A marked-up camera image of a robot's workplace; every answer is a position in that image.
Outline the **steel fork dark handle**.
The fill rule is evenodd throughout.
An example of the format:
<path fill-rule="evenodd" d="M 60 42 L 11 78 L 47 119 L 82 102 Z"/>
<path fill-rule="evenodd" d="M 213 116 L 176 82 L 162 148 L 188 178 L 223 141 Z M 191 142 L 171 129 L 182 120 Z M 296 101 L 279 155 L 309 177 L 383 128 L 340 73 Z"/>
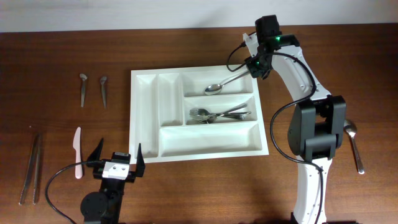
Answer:
<path fill-rule="evenodd" d="M 209 111 L 207 111 L 207 110 L 205 110 L 205 109 L 195 109 L 195 110 L 190 110 L 189 111 L 189 116 L 192 118 L 193 116 L 194 117 L 196 117 L 196 116 L 203 116 L 204 118 L 207 118 L 207 117 L 209 117 L 209 116 L 211 116 L 211 115 L 217 115 L 217 116 L 220 116 L 220 115 L 226 115 L 226 114 L 241 114 L 241 115 L 249 115 L 249 114 L 251 114 L 251 112 L 240 112 L 240 113 L 211 113 L 211 112 L 209 112 Z"/>

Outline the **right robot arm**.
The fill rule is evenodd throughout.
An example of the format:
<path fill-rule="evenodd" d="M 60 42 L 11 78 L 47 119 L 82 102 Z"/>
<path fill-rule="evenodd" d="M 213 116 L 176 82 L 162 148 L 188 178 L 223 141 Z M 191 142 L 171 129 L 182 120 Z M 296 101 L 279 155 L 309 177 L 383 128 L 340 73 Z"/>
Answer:
<path fill-rule="evenodd" d="M 300 43 L 293 34 L 283 34 L 275 15 L 255 21 L 256 31 L 244 36 L 250 57 L 245 65 L 253 78 L 265 79 L 276 71 L 294 107 L 288 128 L 288 144 L 298 165 L 297 199 L 292 223 L 326 223 L 326 180 L 332 159 L 343 141 L 346 102 L 333 96 L 311 71 Z"/>

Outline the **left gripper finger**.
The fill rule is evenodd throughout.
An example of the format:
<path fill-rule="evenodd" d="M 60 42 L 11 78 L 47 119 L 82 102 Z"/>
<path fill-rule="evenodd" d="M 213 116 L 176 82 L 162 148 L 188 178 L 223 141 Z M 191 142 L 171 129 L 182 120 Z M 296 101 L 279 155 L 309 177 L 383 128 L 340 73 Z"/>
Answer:
<path fill-rule="evenodd" d="M 139 143 L 138 150 L 137 150 L 137 158 L 136 158 L 136 170 L 135 170 L 136 177 L 143 177 L 145 168 L 146 168 L 146 165 L 145 165 L 144 158 L 142 155 L 141 143 Z"/>
<path fill-rule="evenodd" d="M 100 159 L 101 151 L 103 148 L 104 138 L 101 138 L 97 147 L 94 151 L 88 156 L 87 161 L 98 161 Z"/>

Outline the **steel tongs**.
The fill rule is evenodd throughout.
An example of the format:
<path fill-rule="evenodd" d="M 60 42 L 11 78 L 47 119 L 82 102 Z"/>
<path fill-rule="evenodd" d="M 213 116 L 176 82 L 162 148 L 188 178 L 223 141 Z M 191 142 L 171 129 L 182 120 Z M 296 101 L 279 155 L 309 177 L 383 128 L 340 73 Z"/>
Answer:
<path fill-rule="evenodd" d="M 39 197 L 39 179 L 40 179 L 40 161 L 41 161 L 41 134 L 37 134 L 32 143 L 29 162 L 27 166 L 27 172 L 25 175 L 24 184 L 21 190 L 21 196 L 19 199 L 19 205 L 25 203 L 27 197 L 28 189 L 33 182 L 33 198 L 32 203 L 35 205 L 38 202 Z"/>

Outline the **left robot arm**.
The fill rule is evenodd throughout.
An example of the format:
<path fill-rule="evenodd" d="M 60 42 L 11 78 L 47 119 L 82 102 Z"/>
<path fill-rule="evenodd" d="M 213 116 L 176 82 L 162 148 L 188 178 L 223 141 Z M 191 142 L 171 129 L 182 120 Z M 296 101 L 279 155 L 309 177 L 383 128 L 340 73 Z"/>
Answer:
<path fill-rule="evenodd" d="M 114 152 L 111 159 L 100 159 L 104 140 L 88 156 L 87 166 L 93 169 L 93 177 L 101 181 L 97 192 L 91 192 L 81 201 L 80 211 L 85 223 L 118 223 L 126 183 L 133 183 L 144 176 L 146 168 L 141 146 L 138 146 L 136 169 L 129 170 L 131 155 Z"/>

